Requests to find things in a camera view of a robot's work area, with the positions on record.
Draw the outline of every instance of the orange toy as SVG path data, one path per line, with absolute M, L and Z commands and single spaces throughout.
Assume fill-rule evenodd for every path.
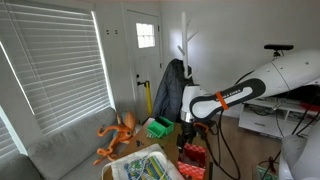
M 122 120 L 117 114 L 118 125 L 109 126 L 105 130 L 103 130 L 103 126 L 100 127 L 97 131 L 98 136 L 102 137 L 108 133 L 110 130 L 116 130 L 112 141 L 110 142 L 107 149 L 99 148 L 97 150 L 97 154 L 100 155 L 100 158 L 93 162 L 94 165 L 99 164 L 105 158 L 108 158 L 110 161 L 114 161 L 117 158 L 116 154 L 113 154 L 116 146 L 122 143 L 129 143 L 130 139 L 134 135 L 134 128 L 137 124 L 137 119 L 135 115 L 131 111 L 124 111 L 122 113 Z

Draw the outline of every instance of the floor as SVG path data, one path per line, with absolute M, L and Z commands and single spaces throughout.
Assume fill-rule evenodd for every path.
M 269 156 L 275 157 L 281 147 L 279 139 L 260 135 L 258 133 L 238 127 L 239 120 L 228 116 L 222 118 L 223 134 L 233 152 L 241 173 L 242 180 L 252 180 L 255 178 L 254 168 Z M 216 136 L 210 135 L 210 143 L 214 151 L 214 156 L 218 158 L 218 148 Z M 237 171 L 234 163 L 224 145 L 221 146 L 221 164 L 234 177 Z M 214 167 L 214 180 L 230 180 L 220 169 Z

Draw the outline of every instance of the couch cushion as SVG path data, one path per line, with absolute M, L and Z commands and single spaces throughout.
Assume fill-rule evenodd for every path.
M 109 145 L 109 142 L 106 143 L 103 147 L 107 148 Z M 116 154 L 119 154 L 122 152 L 122 150 L 126 147 L 126 144 L 120 143 L 115 152 Z M 67 175 L 61 178 L 61 180 L 98 180 L 101 177 L 102 168 L 104 165 L 109 163 L 110 161 L 108 159 L 103 160 L 98 165 L 92 165 L 92 163 L 98 158 L 99 156 L 97 153 L 93 153 L 91 156 L 89 156 L 85 161 L 83 161 L 81 164 L 79 164 L 77 167 L 75 167 L 71 172 L 69 172 Z
M 41 175 L 28 156 L 18 154 L 11 160 L 0 165 L 1 180 L 40 180 Z
M 112 133 L 101 138 L 96 132 L 114 123 L 115 111 L 107 108 L 32 145 L 28 155 L 45 179 L 60 179 L 111 139 Z

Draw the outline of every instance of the black jacket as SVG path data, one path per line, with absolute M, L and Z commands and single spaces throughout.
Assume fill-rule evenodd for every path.
M 168 64 L 159 85 L 152 117 L 163 116 L 173 122 L 180 119 L 184 87 L 193 84 L 192 78 L 185 79 L 183 72 L 183 61 L 174 59 Z M 188 67 L 188 74 L 191 74 L 191 67 Z

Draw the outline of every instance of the coat rack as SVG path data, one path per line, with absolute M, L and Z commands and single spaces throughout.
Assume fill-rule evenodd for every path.
M 186 12 L 181 13 L 181 29 L 182 29 L 182 48 L 178 46 L 182 54 L 183 67 L 184 67 L 184 78 L 189 79 L 194 73 L 188 75 L 188 42 L 199 32 L 196 31 L 191 36 L 188 36 L 187 28 L 190 24 L 191 20 L 187 23 L 187 15 Z

